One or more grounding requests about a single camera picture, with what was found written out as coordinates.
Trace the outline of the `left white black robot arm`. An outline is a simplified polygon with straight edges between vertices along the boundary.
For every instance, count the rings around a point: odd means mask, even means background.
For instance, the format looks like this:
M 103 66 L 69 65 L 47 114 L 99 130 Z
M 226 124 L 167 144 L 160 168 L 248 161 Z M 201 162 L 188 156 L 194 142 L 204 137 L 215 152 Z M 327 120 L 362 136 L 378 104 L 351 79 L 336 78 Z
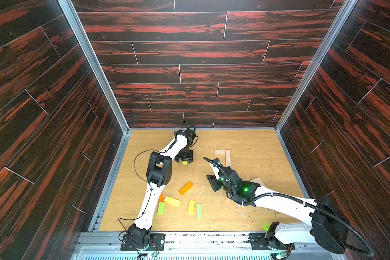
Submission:
M 174 139 L 161 151 L 155 149 L 149 156 L 146 170 L 146 192 L 139 215 L 133 224 L 125 229 L 121 240 L 121 251 L 143 251 L 150 244 L 154 212 L 158 199 L 172 176 L 172 163 L 190 164 L 193 151 L 190 148 L 197 142 L 196 128 L 189 126 L 184 130 L 174 131 Z

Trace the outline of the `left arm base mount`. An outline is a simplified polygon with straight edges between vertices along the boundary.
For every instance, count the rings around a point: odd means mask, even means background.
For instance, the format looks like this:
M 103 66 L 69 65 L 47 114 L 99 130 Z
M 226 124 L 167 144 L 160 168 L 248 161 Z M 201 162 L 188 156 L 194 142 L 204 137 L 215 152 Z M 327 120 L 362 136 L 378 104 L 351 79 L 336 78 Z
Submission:
M 163 251 L 165 234 L 150 233 L 142 236 L 125 234 L 122 239 L 121 251 Z

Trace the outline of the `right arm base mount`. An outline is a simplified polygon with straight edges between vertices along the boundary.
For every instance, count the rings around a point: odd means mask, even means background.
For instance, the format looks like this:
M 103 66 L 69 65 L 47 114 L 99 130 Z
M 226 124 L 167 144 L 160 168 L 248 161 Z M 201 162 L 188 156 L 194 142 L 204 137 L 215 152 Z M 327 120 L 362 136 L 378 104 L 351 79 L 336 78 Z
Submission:
M 252 250 L 294 250 L 295 246 L 291 244 L 283 244 L 275 237 L 274 232 L 250 233 L 248 242 L 250 242 Z

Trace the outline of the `natural wood block long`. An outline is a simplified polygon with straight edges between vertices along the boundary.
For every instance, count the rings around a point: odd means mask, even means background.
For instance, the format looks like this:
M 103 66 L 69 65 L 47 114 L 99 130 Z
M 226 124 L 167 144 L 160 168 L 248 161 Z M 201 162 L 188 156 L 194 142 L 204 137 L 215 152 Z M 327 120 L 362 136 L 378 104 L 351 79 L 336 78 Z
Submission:
M 229 149 L 225 150 L 225 160 L 226 166 L 231 166 L 231 151 Z

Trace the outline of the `natural wood block printed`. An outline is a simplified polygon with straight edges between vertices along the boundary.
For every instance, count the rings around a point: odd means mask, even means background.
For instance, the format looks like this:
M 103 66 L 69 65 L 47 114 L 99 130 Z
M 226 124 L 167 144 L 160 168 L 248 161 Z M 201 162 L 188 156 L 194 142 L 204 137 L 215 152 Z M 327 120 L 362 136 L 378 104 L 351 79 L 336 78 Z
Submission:
M 226 150 L 215 149 L 214 154 L 226 154 Z

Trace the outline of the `natural wood block angled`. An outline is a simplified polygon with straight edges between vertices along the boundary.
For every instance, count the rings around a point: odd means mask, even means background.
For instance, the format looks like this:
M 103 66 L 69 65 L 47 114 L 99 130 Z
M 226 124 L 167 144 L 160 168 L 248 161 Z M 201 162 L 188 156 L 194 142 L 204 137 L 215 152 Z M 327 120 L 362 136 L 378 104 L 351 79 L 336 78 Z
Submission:
M 250 181 L 253 182 L 253 183 L 260 184 L 261 186 L 265 186 L 260 177 L 256 177 L 256 178 L 254 178 L 254 179 L 252 179 Z

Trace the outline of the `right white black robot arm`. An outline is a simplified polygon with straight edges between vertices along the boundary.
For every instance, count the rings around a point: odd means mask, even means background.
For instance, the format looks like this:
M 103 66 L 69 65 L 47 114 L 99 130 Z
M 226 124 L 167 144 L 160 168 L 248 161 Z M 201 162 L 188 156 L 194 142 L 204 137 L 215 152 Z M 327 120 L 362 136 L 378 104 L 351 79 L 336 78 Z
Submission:
M 305 199 L 276 192 L 259 183 L 243 181 L 235 170 L 224 167 L 217 158 L 205 160 L 214 172 L 207 176 L 214 191 L 224 190 L 238 205 L 270 209 L 299 220 L 293 224 L 271 223 L 265 235 L 265 245 L 269 248 L 288 252 L 295 243 L 311 243 L 335 254 L 350 250 L 374 256 L 372 246 L 330 199 Z

